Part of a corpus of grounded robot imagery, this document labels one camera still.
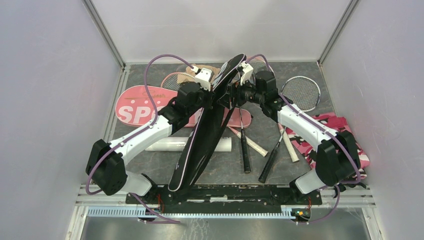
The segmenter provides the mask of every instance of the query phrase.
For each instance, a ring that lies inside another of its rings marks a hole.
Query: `badminton racket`
[[[276,160],[278,148],[280,147],[282,138],[283,138],[283,135],[279,137],[277,144],[275,145],[274,149],[271,151],[268,161],[266,161],[265,167],[263,168],[262,173],[259,176],[258,181],[263,184],[267,181],[268,174],[270,173],[271,168],[273,167],[274,161]]]
[[[169,90],[174,90],[174,91],[178,91],[178,89],[180,89],[180,86],[182,83],[185,82],[194,82],[195,78],[185,72],[173,72],[171,74],[169,74],[168,76],[166,76],[162,83],[160,84],[161,88],[164,89],[169,89]],[[229,127],[230,130],[238,137],[241,138],[240,132]],[[247,144],[249,146],[251,146],[255,151],[257,151],[259,154],[261,154],[262,156],[265,157],[265,155],[268,153],[265,149],[263,149],[262,147],[260,147],[258,144],[256,144],[254,141],[252,141],[250,138],[246,137],[247,140]]]
[[[243,169],[245,174],[251,173],[251,163],[249,162],[249,153],[248,153],[248,143],[245,135],[245,128],[243,127],[243,119],[242,119],[242,109],[240,110],[240,125],[241,125],[241,157],[243,158]]]
[[[321,98],[321,91],[318,84],[305,76],[294,76],[287,80],[281,88],[281,94],[292,100],[303,112],[314,110]],[[280,133],[283,135],[283,141],[290,154],[291,161],[293,163],[298,162],[299,158],[290,142],[289,136],[281,124],[278,124],[278,127],[280,128]]]
[[[173,72],[166,76],[162,83],[160,84],[161,88],[178,91],[180,85],[186,82],[194,82],[195,78],[185,72]]]

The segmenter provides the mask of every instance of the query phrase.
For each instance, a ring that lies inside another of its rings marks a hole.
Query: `pink fabric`
[[[315,120],[320,122],[321,124],[332,128],[338,132],[343,131],[351,131],[351,128],[348,126],[348,122],[346,121],[346,118],[344,117],[337,117],[334,112],[328,112],[323,113],[319,115],[312,116]],[[315,159],[317,156],[317,153],[312,148],[312,146],[307,143],[303,138],[301,138],[299,135],[297,135],[293,130],[287,128],[286,129],[287,135],[290,138],[291,143],[294,147],[297,148],[297,150],[304,156],[306,161],[309,163],[311,168],[315,168]],[[364,179],[367,174],[364,171],[364,168],[366,168],[368,165],[370,165],[370,160],[368,159],[367,155],[362,150],[361,146],[356,143],[358,149],[358,155],[359,155],[359,161],[360,161],[360,169],[359,172],[361,173],[361,178]]]

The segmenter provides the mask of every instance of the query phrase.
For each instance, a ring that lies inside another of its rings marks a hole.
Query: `white shuttlecock tube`
[[[165,137],[150,145],[145,151],[182,152],[188,139],[188,137]],[[215,148],[215,152],[231,152],[231,138],[222,137]]]

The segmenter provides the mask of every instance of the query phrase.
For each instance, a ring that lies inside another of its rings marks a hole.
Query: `white bracket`
[[[249,63],[246,63],[246,61],[240,63],[239,67],[241,67],[240,85],[242,86],[251,78],[253,67]]]
[[[194,81],[198,84],[200,84],[200,87],[203,90],[206,90],[208,92],[211,91],[211,79],[214,75],[214,72],[207,68],[202,68],[196,76],[194,76]]]

